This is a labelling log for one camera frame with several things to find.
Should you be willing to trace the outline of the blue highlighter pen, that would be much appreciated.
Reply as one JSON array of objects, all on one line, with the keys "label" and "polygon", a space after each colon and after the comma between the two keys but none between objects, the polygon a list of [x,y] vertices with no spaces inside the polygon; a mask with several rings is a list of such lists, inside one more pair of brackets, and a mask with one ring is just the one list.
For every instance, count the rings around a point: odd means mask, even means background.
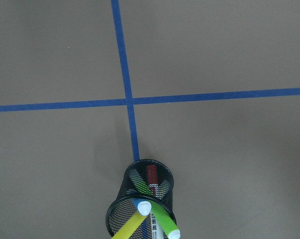
[{"label": "blue highlighter pen", "polygon": [[148,216],[150,214],[151,203],[149,201],[139,198],[131,198],[131,201],[142,216]]}]

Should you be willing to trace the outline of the yellow highlighter pen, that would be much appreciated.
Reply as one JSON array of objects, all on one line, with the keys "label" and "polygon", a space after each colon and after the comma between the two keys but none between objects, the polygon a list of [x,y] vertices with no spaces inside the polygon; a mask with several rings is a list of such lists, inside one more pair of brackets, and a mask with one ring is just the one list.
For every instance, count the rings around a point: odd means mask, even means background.
[{"label": "yellow highlighter pen", "polygon": [[140,214],[139,211],[136,211],[119,229],[119,231],[114,236],[112,236],[112,238],[129,239],[146,218],[147,216],[144,216]]}]

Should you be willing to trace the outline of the black mesh pen holder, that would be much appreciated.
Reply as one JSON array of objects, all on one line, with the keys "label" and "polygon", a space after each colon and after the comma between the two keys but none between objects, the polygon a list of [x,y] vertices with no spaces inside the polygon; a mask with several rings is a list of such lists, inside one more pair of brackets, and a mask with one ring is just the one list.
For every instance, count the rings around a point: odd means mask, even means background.
[{"label": "black mesh pen holder", "polygon": [[[157,199],[155,196],[148,196],[137,192],[136,187],[129,178],[129,173],[132,170],[136,170],[147,183],[147,166],[152,164],[156,165],[158,184],[161,184],[163,180],[170,182],[169,192],[161,200]],[[168,212],[170,217],[176,223],[176,219],[172,211],[173,184],[174,180],[171,171],[161,162],[153,159],[143,159],[132,163],[126,169],[117,198],[108,208],[106,214],[106,226],[111,237],[114,236],[127,222],[127,220],[137,211],[131,201],[131,198],[145,199],[147,201],[158,203]],[[156,221],[148,215],[130,239],[153,239],[152,230],[156,228],[154,225],[155,223]]]}]

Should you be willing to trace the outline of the green highlighter pen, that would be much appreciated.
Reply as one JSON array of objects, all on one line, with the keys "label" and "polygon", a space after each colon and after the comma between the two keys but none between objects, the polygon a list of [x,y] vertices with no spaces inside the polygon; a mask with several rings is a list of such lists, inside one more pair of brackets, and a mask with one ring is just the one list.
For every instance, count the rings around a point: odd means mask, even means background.
[{"label": "green highlighter pen", "polygon": [[[150,189],[148,183],[146,183],[141,175],[136,170],[132,170],[129,173],[129,178],[137,189],[137,192],[146,194],[148,196],[154,196],[152,190]],[[170,189],[170,182],[163,180],[161,184],[158,184],[158,191],[156,193],[156,198],[161,200],[167,195]],[[158,203],[149,201],[151,203],[150,216],[156,221],[154,224],[155,229],[152,230],[152,237],[154,239],[162,239],[163,234],[165,234],[169,239],[179,239],[181,236],[180,229],[170,217],[168,212]]]}]

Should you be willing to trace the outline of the red whiteboard marker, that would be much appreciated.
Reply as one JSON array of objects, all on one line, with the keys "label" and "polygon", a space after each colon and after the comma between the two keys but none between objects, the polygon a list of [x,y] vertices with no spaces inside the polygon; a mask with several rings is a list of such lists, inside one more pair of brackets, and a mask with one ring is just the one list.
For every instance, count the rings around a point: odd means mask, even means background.
[{"label": "red whiteboard marker", "polygon": [[156,165],[154,164],[147,166],[147,181],[153,195],[156,197],[158,191],[158,179]]}]

